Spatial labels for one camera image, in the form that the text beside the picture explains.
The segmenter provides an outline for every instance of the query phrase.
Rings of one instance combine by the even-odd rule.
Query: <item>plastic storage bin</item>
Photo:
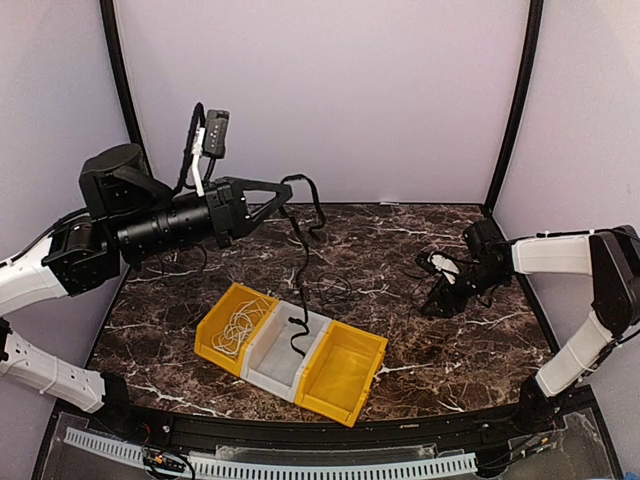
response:
[[[333,321],[300,379],[296,404],[352,427],[387,339]]]
[[[291,337],[304,332],[289,317],[304,319],[304,310],[279,302],[269,320],[247,346],[241,378],[289,402],[295,402],[300,377],[317,350],[331,319],[309,312],[309,335],[293,342],[304,358],[291,348]]]
[[[213,348],[235,311],[260,299],[253,331],[234,355]],[[289,322],[304,318],[302,308],[233,284],[198,325],[195,352],[233,375],[308,410],[352,427],[369,397],[371,381],[384,358],[387,340],[309,312],[309,335]]]
[[[268,308],[266,308],[266,313],[262,317],[256,314],[249,317],[254,325],[254,329],[244,343],[240,345],[237,355],[229,356],[215,350],[212,339],[224,330],[233,312],[236,311],[239,305],[256,299],[263,299],[263,305],[265,305],[265,307],[268,305]],[[278,303],[278,300],[275,298],[263,295],[244,285],[234,283],[198,325],[195,343],[196,354],[239,377],[242,373],[247,346],[251,344],[255,336],[260,332],[262,325],[269,319]]]

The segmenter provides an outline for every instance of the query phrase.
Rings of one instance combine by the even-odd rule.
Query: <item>black cord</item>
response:
[[[177,452],[173,452],[171,450],[167,450],[166,448],[161,448],[161,447],[155,447],[153,445],[143,445],[142,446],[143,450],[147,451],[147,454],[149,456],[164,456],[166,454],[171,455],[173,458],[178,459],[179,462],[181,462],[186,468],[189,469],[189,472],[191,473],[191,480],[195,480],[196,479],[196,470],[195,468],[193,468],[193,465],[191,465],[191,462],[183,455],[177,453]],[[156,452],[150,452],[149,449],[153,448],[154,450],[157,450]],[[163,473],[163,472],[159,472],[156,465],[154,465],[153,463],[149,463],[148,465],[145,464],[143,462],[143,467],[149,467],[149,470],[147,470],[145,468],[145,471],[151,475],[154,478],[157,478],[158,480],[175,480],[180,478],[182,475],[181,473],[176,472],[176,475],[170,475],[167,473]]]
[[[299,175],[290,175],[288,177],[285,177],[281,180],[280,183],[287,183],[287,182],[292,182],[292,181],[296,181],[296,180],[306,180],[307,183],[309,184],[309,188],[311,189],[311,196],[313,197],[313,206],[316,210],[316,213],[318,215],[318,220],[319,222],[315,225],[312,225],[311,227],[309,227],[309,235],[315,239],[319,239],[319,237],[317,236],[317,234],[315,233],[314,230],[320,230],[322,228],[324,228],[325,224],[327,223],[327,219],[324,215],[324,212],[322,211],[322,206],[320,205],[320,196],[318,195],[318,189],[316,188],[315,183],[313,183],[313,180],[311,180],[309,177],[299,174]],[[300,338],[306,335],[309,335],[309,309],[307,307],[307,299],[306,299],[306,288],[304,285],[304,274],[305,271],[307,270],[307,267],[309,266],[309,261],[311,260],[311,248],[309,247],[309,243],[307,242],[307,239],[305,238],[304,234],[302,233],[302,230],[300,229],[300,225],[298,224],[298,221],[296,220],[295,216],[291,215],[286,208],[284,208],[284,206],[280,207],[278,209],[278,211],[280,212],[280,214],[289,220],[289,222],[291,223],[291,227],[293,228],[293,232],[295,234],[295,236],[297,237],[298,241],[300,242],[300,245],[302,245],[302,249],[304,250],[304,262],[302,264],[302,266],[298,269],[298,272],[296,273],[295,276],[295,282],[296,282],[296,288],[298,289],[298,293],[300,294],[300,302],[302,303],[302,310],[304,311],[304,320],[300,320],[300,319],[293,319],[294,321],[292,323],[296,323],[298,325],[301,325],[302,327],[305,328],[305,332],[300,332],[300,333],[296,333],[295,335],[293,335],[291,337],[291,348],[293,348],[294,351],[296,351],[297,353],[299,353],[300,355],[302,355],[303,357],[305,356],[305,353],[298,349],[294,344],[293,344],[293,340],[296,338]]]
[[[289,340],[289,343],[291,344],[291,348],[298,354],[302,355],[302,358],[304,358],[304,356],[307,354],[307,352],[304,352],[302,350],[300,350],[298,347],[296,347],[293,344],[293,341],[296,338],[300,338],[300,337],[306,337],[307,335],[309,335],[309,333],[311,333],[311,330],[309,330],[309,325],[307,325],[307,322],[303,322],[302,320],[300,320],[299,318],[295,318],[295,317],[289,317],[289,323],[293,323],[294,325],[299,325],[301,326],[304,331],[300,332],[300,333],[296,333],[295,335],[291,336],[291,339]]]
[[[207,171],[204,174],[204,178],[203,180],[205,182],[209,182],[209,180],[211,179],[211,175],[213,175],[213,169],[216,168],[216,159],[215,158],[210,158],[209,159],[209,165],[207,165]]]
[[[196,136],[196,131],[201,125],[205,123],[204,106],[198,102],[193,107],[193,113],[191,114],[191,124],[189,125],[189,131],[187,133],[187,144],[184,147],[182,156],[182,166],[180,167],[180,176],[178,177],[178,183],[173,189],[173,196],[179,194],[183,188],[189,190],[195,190],[195,186],[187,184],[187,174],[189,173],[189,167],[191,166],[191,150],[193,148],[193,139]]]
[[[33,240],[29,245],[27,245],[19,253],[17,253],[13,257],[11,257],[11,261],[12,262],[17,262],[22,257],[24,257],[29,250],[31,250],[33,247],[35,247],[38,242],[40,242],[43,238],[45,238],[47,235],[49,235],[51,232],[53,232],[56,228],[60,227],[62,224],[68,222],[69,220],[73,220],[74,218],[76,218],[76,217],[78,217],[80,215],[83,215],[85,213],[88,213],[88,210],[86,208],[79,208],[78,210],[74,210],[73,212],[68,213],[64,217],[59,218],[58,220],[55,221],[55,223],[53,225],[51,225],[44,232],[42,232],[40,235],[38,235],[38,237],[35,240]],[[5,260],[5,261],[0,263],[0,268],[6,267],[6,266],[7,266],[7,260]]]
[[[551,433],[549,435],[543,437],[542,439],[540,439],[536,445],[528,447],[527,449],[533,448],[533,447],[537,448],[537,447],[541,446],[540,443],[542,441],[544,441],[544,438],[546,438],[547,441],[548,441],[556,433],[556,431],[558,429],[558,427],[556,425],[556,418],[560,415],[560,413],[562,411],[562,408],[564,407],[564,404],[566,403],[566,401],[567,400],[566,400],[566,397],[565,397],[563,402],[562,402],[562,405],[558,408],[558,411],[556,413],[554,413],[553,416],[551,416],[551,418],[550,418],[550,421],[553,423],[553,430],[551,431]],[[496,422],[498,422],[498,423],[502,422],[502,421],[503,421],[503,419],[496,420]],[[490,462],[484,463],[482,465],[478,465],[478,468],[488,468],[488,469],[503,468],[505,465],[494,465],[494,464],[496,464],[497,462],[500,462],[501,460],[504,460],[507,457],[510,457],[515,452],[518,452],[518,454],[522,454],[522,451],[521,451],[522,447],[524,447],[527,443],[529,443],[531,440],[533,440],[537,435],[540,435],[543,432],[543,428],[544,427],[542,427],[541,429],[539,429],[536,432],[534,432],[531,435],[529,435],[527,438],[525,438],[524,440],[519,442],[515,447],[510,448],[510,450],[507,453],[505,453],[504,455],[501,455],[498,458],[494,458]]]
[[[296,175],[289,175],[280,180],[280,183],[288,183],[295,182],[298,180],[305,180],[309,184],[309,189],[311,190],[311,198],[313,199],[313,206],[316,210],[316,215],[318,216],[318,223],[315,225],[311,225],[309,227],[309,235],[315,240],[320,240],[320,237],[315,233],[315,230],[322,230],[327,223],[327,217],[325,217],[324,212],[322,211],[322,207],[320,205],[320,195],[318,194],[318,188],[316,184],[306,175],[298,173]]]
[[[347,277],[332,272],[325,272],[316,279],[316,289],[318,290],[322,310],[325,310],[327,305],[359,301],[362,297],[353,290],[353,286]]]

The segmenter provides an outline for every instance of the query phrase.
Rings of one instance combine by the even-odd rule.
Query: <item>white bin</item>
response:
[[[290,323],[289,317],[304,320],[304,310],[288,302],[279,302],[271,317],[247,346],[240,377],[293,403],[300,376],[329,328],[331,319],[309,312],[309,335],[293,341],[296,348],[306,353],[302,358],[291,348],[291,337],[304,332],[304,329]]]

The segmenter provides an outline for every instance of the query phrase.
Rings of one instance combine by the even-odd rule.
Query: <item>marble tabletop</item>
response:
[[[309,308],[389,340],[359,419],[390,420],[464,412],[517,401],[522,381],[550,358],[517,282],[497,289],[491,308],[472,300],[453,319],[410,309],[433,278],[418,280],[422,249],[465,256],[462,231],[482,218],[476,206],[324,206],[322,242],[312,242]],[[290,208],[303,226],[311,206]],[[215,241],[150,259],[132,272],[107,319],[90,367],[126,378],[137,405],[173,412],[270,421],[326,421],[260,390],[193,352],[196,327],[232,282],[299,304],[294,275],[304,260],[286,219],[218,250]],[[347,301],[326,303],[323,274],[349,280]]]

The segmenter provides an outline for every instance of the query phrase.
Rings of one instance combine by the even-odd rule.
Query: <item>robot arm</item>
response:
[[[624,333],[640,321],[640,241],[632,227],[622,226],[547,232],[507,242],[489,220],[467,228],[464,237],[473,258],[465,268],[441,252],[416,258],[428,272],[442,274],[420,309],[424,315],[450,318],[462,312],[471,297],[508,283],[514,273],[593,278],[594,301],[585,323],[522,386],[515,421],[523,430],[534,430],[538,422],[553,415],[561,395],[595,371]]]
[[[121,257],[138,265],[149,256],[209,237],[220,248],[228,247],[281,208],[293,195],[289,185],[233,177],[209,181],[215,160],[225,154],[228,118],[228,112],[209,111],[197,135],[190,132],[188,144],[193,144],[185,152],[183,168],[188,168],[191,154],[195,192],[176,196],[185,185],[186,169],[174,190],[152,178],[137,145],[120,145],[85,162],[80,188],[87,208],[60,219],[25,250],[0,263],[0,376],[89,413],[128,406],[123,379],[78,368],[38,349],[2,317],[36,302],[99,287],[119,275]],[[201,178],[197,164],[203,156],[210,158],[210,166]],[[250,210],[247,191],[275,195]]]

